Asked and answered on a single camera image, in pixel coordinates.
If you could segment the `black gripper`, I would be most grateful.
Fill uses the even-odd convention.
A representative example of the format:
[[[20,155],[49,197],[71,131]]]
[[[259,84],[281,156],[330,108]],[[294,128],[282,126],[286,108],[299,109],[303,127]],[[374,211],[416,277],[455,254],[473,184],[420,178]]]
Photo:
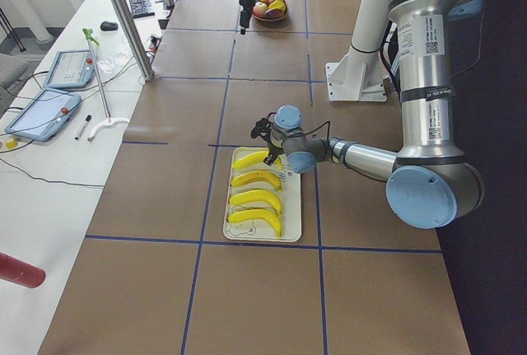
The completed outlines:
[[[280,146],[274,145],[272,142],[268,142],[269,155],[264,159],[266,165],[277,164],[277,158],[282,154],[282,148]]]
[[[240,34],[245,35],[246,30],[250,27],[253,0],[239,0],[239,4],[242,6],[242,11],[240,12]]]

